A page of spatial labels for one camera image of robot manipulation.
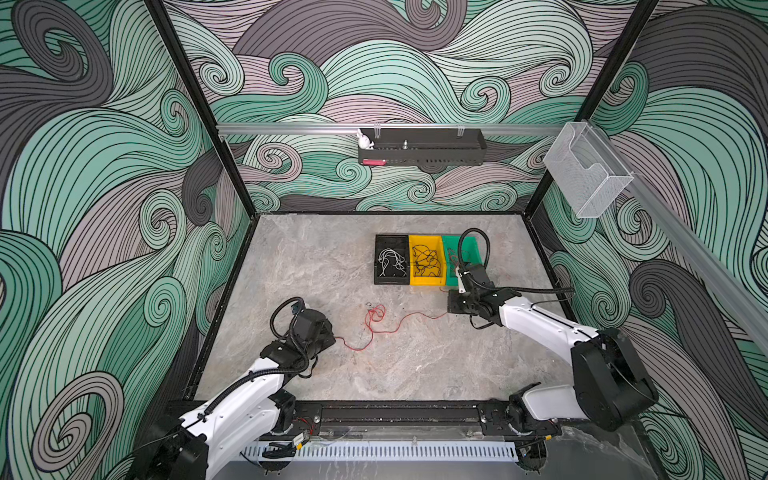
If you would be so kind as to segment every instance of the green tray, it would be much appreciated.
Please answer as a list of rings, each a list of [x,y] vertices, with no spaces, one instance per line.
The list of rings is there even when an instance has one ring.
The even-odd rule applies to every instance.
[[[458,250],[458,238],[459,235],[443,235],[442,245],[445,250],[445,262],[448,264],[448,276],[445,278],[446,286],[458,286],[458,279],[456,278],[456,265],[451,258],[456,258],[456,251]],[[478,249],[478,242],[474,237],[466,237],[464,244],[462,245],[463,254],[462,257],[467,263],[482,263],[480,258],[480,250]]]

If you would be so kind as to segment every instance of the wave pattern wallpaper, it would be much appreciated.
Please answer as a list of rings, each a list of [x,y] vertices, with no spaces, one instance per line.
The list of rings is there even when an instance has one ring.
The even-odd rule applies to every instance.
[[[561,124],[575,118],[635,2],[166,5],[219,122]],[[522,210],[553,139],[488,140],[489,163],[421,171],[362,167],[353,137],[228,138],[262,211]]]
[[[767,3],[739,0],[657,15],[593,121],[768,310],[766,22]],[[553,186],[544,206],[536,230],[578,319],[622,328],[689,418],[642,415],[670,478],[764,480],[768,361],[739,319],[634,198],[576,220]]]
[[[142,0],[0,2],[3,478],[122,478],[249,219]]]

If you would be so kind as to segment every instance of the white wire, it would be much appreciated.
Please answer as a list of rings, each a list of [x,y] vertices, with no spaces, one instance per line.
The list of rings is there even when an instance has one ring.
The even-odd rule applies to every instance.
[[[406,259],[399,253],[392,250],[391,248],[384,249],[381,251],[381,253],[379,253],[379,258],[377,260],[379,261],[379,264],[382,266],[382,272],[379,274],[379,276],[384,276],[384,272],[386,272],[386,269],[389,266],[390,257],[394,257],[394,261],[395,261],[394,267],[397,270],[400,270],[403,273],[403,276],[405,276]]]

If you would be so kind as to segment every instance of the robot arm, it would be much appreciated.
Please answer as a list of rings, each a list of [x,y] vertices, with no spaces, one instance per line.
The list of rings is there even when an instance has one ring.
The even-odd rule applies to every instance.
[[[465,263],[458,242],[456,276],[459,289],[448,298],[450,313],[466,313],[516,330],[570,363],[574,385],[526,387],[510,397],[518,406],[518,427],[529,429],[549,419],[589,419],[614,431],[626,420],[652,406],[658,393],[632,342],[618,329],[597,330],[548,312],[511,287],[496,287],[484,264]]]
[[[317,310],[304,308],[301,299],[284,302],[270,323],[294,300],[289,331],[279,336],[273,329],[278,339],[214,399],[178,419],[163,417],[153,425],[153,440],[136,451],[127,478],[211,480],[243,445],[270,432],[288,430],[296,397],[283,386],[335,342],[330,321]],[[305,441],[305,436],[298,435],[292,445],[281,445],[280,453],[292,456]]]

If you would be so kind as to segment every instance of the white rabbit figurine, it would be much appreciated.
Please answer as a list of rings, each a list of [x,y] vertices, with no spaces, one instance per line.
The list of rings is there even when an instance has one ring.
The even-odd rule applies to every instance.
[[[360,130],[357,131],[357,145],[363,150],[373,150],[373,142],[367,135],[363,135]]]

